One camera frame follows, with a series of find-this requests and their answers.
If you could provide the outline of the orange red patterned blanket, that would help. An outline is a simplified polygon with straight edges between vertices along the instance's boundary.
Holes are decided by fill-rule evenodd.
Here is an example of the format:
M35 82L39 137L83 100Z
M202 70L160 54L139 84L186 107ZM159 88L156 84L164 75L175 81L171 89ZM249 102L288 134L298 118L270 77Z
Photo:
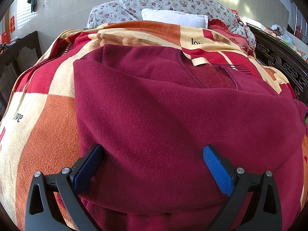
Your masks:
M19 230L25 229L26 201L34 173L56 174L85 155L80 152L73 64L107 44L178 49L194 66L240 71L260 78L276 92L288 88L295 99L285 75L261 65L253 48L249 47L246 53L224 35L208 28L133 21L103 24L90 30L67 30L17 79L1 120L1 205ZM296 218L307 206L306 123L305 126L304 183Z

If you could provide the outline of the floral quilt bundle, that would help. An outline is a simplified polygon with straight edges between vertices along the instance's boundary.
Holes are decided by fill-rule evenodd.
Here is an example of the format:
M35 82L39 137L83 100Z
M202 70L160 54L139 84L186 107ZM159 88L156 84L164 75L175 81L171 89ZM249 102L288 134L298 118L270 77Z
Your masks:
M89 14L87 28L104 23L142 20L141 10L145 8L206 15L210 23L219 20L231 33L246 39L250 46L256 45L255 35L236 12L216 0L115 0L95 6Z

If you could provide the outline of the dark carved wooden headboard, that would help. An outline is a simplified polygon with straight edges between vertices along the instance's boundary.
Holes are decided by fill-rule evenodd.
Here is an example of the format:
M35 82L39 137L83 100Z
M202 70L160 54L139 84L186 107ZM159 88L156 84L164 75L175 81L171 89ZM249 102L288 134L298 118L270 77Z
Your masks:
M262 64L280 70L295 92L307 104L307 63L290 47L256 26L248 24L256 38L255 54Z

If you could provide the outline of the white pillow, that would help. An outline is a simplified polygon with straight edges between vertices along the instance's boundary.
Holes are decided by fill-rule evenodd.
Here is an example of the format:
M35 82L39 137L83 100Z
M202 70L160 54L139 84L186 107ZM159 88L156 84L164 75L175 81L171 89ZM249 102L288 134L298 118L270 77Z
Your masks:
M193 28L208 28L207 15L194 15L174 10L142 9L141 16L146 21L156 21L160 23L176 24Z

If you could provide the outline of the red embroidered pillow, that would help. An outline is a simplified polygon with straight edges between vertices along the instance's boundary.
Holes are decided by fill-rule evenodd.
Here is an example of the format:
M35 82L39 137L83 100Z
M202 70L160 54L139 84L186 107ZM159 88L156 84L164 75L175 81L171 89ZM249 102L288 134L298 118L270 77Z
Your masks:
M232 33L222 21L218 19L210 20L208 23L208 29L224 35L230 41L238 45L246 53L250 51L249 43L246 38L240 36L239 34Z

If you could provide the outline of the dark wooden cabinet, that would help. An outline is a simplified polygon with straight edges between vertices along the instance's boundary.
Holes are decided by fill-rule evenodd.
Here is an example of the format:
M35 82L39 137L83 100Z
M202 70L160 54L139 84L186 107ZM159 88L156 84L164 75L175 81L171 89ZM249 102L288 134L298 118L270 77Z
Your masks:
M38 32L34 31L23 38L18 38L13 44L1 44L1 118L8 105L11 90L21 74L18 64L19 52L24 49L35 50L39 59L42 56Z

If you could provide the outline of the maroon fleece garment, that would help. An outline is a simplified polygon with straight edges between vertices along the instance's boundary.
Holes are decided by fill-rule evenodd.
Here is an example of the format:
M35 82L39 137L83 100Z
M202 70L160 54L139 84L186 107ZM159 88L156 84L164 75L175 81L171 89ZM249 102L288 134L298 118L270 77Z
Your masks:
M249 173L272 171L282 228L292 225L307 108L288 88L161 46L107 44L73 67L80 152L97 143L106 154L81 197L103 230L204 230L227 201L208 144Z

